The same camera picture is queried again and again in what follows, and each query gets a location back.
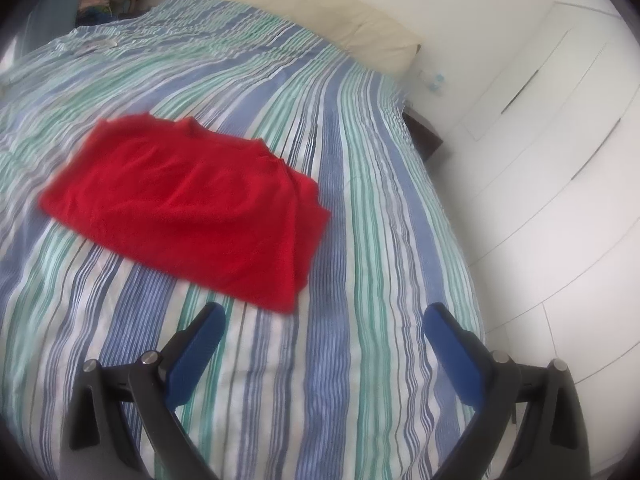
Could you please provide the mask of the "white item on bed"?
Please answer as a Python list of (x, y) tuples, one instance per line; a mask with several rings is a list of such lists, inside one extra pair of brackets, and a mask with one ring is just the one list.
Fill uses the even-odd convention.
[(75, 51), (75, 54), (78, 56), (81, 56), (89, 53), (110, 50), (110, 49), (116, 48), (117, 46), (118, 46), (118, 42), (115, 39), (105, 38), (105, 39), (99, 39), (99, 40), (92, 40), (80, 46)]

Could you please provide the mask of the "dark wooden nightstand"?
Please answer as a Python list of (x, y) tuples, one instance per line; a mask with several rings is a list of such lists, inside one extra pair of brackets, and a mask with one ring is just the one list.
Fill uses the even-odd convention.
[(408, 128), (412, 143), (424, 162), (442, 146), (442, 138), (431, 123), (412, 107), (406, 106), (402, 118)]

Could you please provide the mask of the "red sweater with white rabbit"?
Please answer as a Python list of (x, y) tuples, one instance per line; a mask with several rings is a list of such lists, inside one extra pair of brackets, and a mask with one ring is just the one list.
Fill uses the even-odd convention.
[(317, 182), (264, 141), (149, 114), (99, 122), (39, 203), (116, 254), (282, 314), (330, 218)]

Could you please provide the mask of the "striped blue green bedspread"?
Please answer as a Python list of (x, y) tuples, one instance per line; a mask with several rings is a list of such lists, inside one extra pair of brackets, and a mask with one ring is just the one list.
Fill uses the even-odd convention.
[[(105, 38), (118, 46), (75, 54)], [(470, 412), (423, 312), (440, 302), (471, 332), (483, 323), (400, 101), (320, 36), (224, 0), (78, 28), (2, 75), (1, 415), (36, 471), (60, 471), (83, 362), (131, 362), (213, 300), (226, 334), (177, 414), (220, 478), (431, 478)], [(263, 140), (317, 181), (331, 219), (292, 314), (147, 269), (40, 210), (97, 122), (138, 113)]]

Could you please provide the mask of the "white wardrobe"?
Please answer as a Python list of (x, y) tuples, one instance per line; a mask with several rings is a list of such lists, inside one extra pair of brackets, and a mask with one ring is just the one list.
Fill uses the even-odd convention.
[(432, 170), (488, 339), (567, 362), (593, 467), (639, 430), (639, 46), (558, 3), (459, 122)]

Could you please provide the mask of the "wall socket with blue sticker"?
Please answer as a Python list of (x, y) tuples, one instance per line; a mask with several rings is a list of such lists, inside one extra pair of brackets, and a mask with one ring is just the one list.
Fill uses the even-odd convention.
[(445, 77), (442, 76), (441, 73), (426, 72), (425, 70), (420, 71), (419, 79), (428, 91), (435, 94), (442, 93), (442, 89), (444, 88), (446, 81)]

